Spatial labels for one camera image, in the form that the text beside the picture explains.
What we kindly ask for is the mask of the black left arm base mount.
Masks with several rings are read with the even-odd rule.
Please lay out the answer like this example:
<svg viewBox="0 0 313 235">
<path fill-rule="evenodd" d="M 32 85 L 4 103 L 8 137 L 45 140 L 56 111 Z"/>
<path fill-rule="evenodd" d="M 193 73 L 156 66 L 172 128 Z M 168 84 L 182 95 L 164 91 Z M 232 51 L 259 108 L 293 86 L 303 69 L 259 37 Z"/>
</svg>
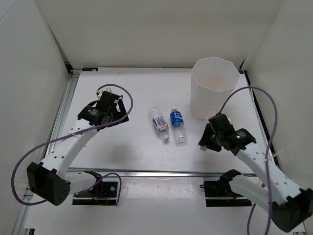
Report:
<svg viewBox="0 0 313 235">
<path fill-rule="evenodd" d="M 76 206 L 117 206 L 120 201 L 122 179 L 119 174 L 110 172 L 104 176 L 87 170 L 85 173 L 95 179 L 91 189 L 74 193 L 72 205 Z"/>
</svg>

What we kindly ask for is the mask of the clear crushed unlabelled bottle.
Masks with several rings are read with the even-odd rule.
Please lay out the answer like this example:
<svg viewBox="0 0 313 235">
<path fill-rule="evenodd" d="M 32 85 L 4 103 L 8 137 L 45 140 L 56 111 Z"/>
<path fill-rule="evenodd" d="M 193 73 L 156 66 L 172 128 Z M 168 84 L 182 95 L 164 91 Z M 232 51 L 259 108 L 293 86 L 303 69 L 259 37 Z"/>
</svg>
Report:
<svg viewBox="0 0 313 235">
<path fill-rule="evenodd" d="M 201 151 L 206 151 L 207 149 L 213 149 L 216 145 L 215 137 L 214 137 L 214 131 L 212 129 L 212 126 L 209 122 L 209 119 L 212 118 L 216 114 L 216 109 L 213 107 L 206 116 L 206 126 L 204 128 L 202 137 L 198 143 L 200 146 Z"/>
</svg>

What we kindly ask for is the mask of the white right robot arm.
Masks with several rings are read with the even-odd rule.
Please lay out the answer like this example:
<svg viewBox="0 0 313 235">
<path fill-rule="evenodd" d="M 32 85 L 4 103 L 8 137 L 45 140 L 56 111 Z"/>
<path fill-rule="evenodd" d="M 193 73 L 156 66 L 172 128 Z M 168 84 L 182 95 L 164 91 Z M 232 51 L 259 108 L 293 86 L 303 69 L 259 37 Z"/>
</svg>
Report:
<svg viewBox="0 0 313 235">
<path fill-rule="evenodd" d="M 211 197 L 238 194 L 266 212 L 272 209 L 272 222 L 286 233 L 312 216 L 312 189 L 302 189 L 274 163 L 267 161 L 253 135 L 244 128 L 235 130 L 226 115 L 216 114 L 208 120 L 199 146 L 215 152 L 230 151 L 265 185 L 262 188 L 232 169 L 222 174 L 217 181 L 203 184 L 202 187 Z"/>
</svg>

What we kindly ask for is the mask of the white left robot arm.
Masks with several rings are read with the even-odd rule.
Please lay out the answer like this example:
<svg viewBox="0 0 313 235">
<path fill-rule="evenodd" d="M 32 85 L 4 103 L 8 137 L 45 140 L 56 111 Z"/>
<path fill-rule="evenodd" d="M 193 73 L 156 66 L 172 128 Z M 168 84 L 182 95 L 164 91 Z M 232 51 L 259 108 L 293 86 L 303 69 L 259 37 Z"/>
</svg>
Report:
<svg viewBox="0 0 313 235">
<path fill-rule="evenodd" d="M 73 160 L 100 130 L 127 122 L 123 96 L 103 91 L 99 100 L 85 106 L 69 132 L 53 152 L 38 164 L 27 167 L 30 190 L 55 206 L 62 204 L 68 195 L 87 191 L 92 196 L 102 192 L 100 174 L 87 170 L 84 173 L 67 172 Z"/>
</svg>

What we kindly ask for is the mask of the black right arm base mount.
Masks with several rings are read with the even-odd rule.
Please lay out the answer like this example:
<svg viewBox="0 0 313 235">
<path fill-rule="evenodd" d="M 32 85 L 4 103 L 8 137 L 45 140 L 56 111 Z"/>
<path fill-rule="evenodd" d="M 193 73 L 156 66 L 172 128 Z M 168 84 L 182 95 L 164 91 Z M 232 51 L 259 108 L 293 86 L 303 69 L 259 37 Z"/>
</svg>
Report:
<svg viewBox="0 0 313 235">
<path fill-rule="evenodd" d="M 204 181 L 200 185 L 204 190 L 206 207 L 250 207 L 252 202 L 240 194 L 227 191 L 218 181 Z"/>
</svg>

